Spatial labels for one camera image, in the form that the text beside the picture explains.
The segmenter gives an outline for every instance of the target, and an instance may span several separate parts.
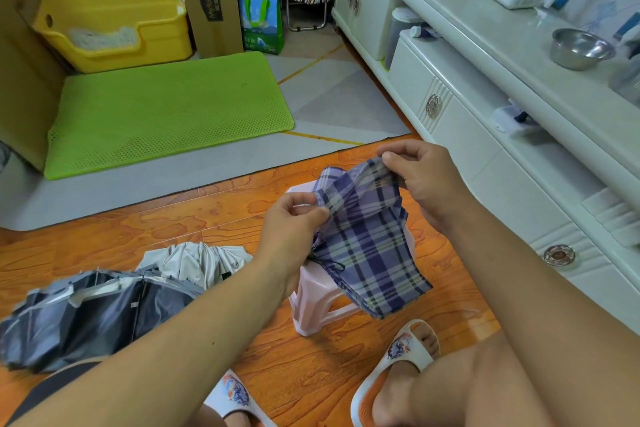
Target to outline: chair leg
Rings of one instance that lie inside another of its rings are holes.
[[[328,5],[327,2],[324,2],[324,18],[320,26],[316,26],[316,25],[309,26],[309,27],[296,26],[294,28],[291,26],[291,13],[289,12],[289,0],[287,0],[287,26],[289,26],[289,30],[292,30],[293,32],[302,32],[307,30],[322,29],[324,26],[326,26],[326,22],[327,22],[327,17],[326,17],[327,5]]]

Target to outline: cabinet knob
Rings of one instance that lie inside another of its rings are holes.
[[[440,108],[442,108],[442,100],[434,93],[427,100],[427,115],[431,118],[436,118],[440,112]]]
[[[575,260],[575,252],[569,245],[551,245],[542,256],[552,267],[564,267]]]

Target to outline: green mesh litter mat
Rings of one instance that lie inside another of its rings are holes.
[[[293,127],[259,52],[69,76],[44,175],[75,176]]]

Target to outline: metal bowl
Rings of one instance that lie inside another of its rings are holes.
[[[565,28],[552,36],[551,60],[568,69],[583,71],[616,55],[612,44],[590,32]]]

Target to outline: plastic stool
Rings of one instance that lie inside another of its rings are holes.
[[[287,192],[312,192],[315,183],[311,181],[300,184]],[[404,237],[412,257],[415,258],[415,240],[406,227]],[[307,262],[300,269],[298,291],[289,296],[293,311],[293,326],[298,334],[301,336],[315,334],[327,324],[346,318],[360,309],[356,304],[349,304],[330,311],[332,302],[343,295],[345,295],[344,291],[319,264]]]

